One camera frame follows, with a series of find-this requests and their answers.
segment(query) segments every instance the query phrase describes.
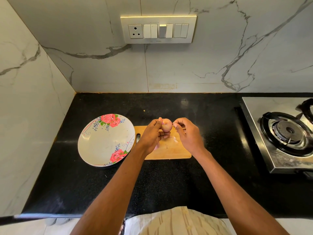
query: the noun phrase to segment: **tiled floor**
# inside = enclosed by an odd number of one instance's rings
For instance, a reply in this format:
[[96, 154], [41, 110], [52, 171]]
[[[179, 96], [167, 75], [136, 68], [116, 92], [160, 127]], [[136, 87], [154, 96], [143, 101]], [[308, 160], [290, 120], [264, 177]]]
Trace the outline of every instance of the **tiled floor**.
[[[72, 219], [63, 225], [46, 226], [45, 220], [34, 220], [0, 226], [0, 235], [69, 235], [78, 218]], [[233, 235], [236, 235], [228, 219], [223, 219]], [[290, 235], [311, 235], [313, 220], [309, 219], [278, 219], [279, 223]]]

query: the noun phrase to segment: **cutting board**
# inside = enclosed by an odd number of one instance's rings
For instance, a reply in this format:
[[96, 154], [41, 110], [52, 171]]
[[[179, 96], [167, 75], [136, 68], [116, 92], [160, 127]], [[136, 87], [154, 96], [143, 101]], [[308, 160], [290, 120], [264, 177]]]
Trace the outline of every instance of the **cutting board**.
[[[136, 138], [138, 134], [142, 135], [147, 126], [134, 126]], [[184, 148], [180, 141], [179, 134], [173, 127], [171, 130], [171, 138], [165, 138], [160, 141], [160, 147], [150, 153], [145, 160], [158, 159], [182, 159], [191, 158], [191, 154]]]

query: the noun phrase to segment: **backsplash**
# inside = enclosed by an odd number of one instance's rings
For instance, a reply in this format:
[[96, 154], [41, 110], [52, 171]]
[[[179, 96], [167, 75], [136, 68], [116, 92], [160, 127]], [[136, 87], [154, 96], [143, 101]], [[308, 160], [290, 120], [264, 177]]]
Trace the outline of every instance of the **backsplash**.
[[[313, 92], [313, 0], [8, 0], [78, 92]], [[197, 14], [191, 44], [120, 16]]]
[[20, 214], [75, 95], [0, 0], [0, 217]]

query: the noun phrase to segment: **floral plate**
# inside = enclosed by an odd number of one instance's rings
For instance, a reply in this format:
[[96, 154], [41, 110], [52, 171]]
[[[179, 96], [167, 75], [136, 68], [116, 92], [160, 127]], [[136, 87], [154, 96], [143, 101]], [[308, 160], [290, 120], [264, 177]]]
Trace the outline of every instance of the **floral plate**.
[[123, 115], [106, 114], [91, 121], [78, 139], [80, 157], [88, 164], [106, 167], [121, 161], [135, 141], [135, 128]]

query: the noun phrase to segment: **rose print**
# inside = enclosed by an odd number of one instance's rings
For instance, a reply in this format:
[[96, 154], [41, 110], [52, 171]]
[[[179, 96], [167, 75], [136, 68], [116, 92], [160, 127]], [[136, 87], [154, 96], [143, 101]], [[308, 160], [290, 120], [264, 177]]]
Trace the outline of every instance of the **rose print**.
[[113, 119], [115, 119], [115, 114], [107, 114], [101, 116], [101, 120], [106, 124], [111, 123]]
[[119, 123], [120, 123], [120, 118], [116, 117], [114, 120], [111, 121], [110, 126], [115, 127], [115, 126], [118, 126]]
[[114, 153], [112, 153], [112, 156], [110, 158], [110, 161], [113, 163], [119, 162], [127, 155], [126, 151], [123, 151], [122, 149], [116, 150]]

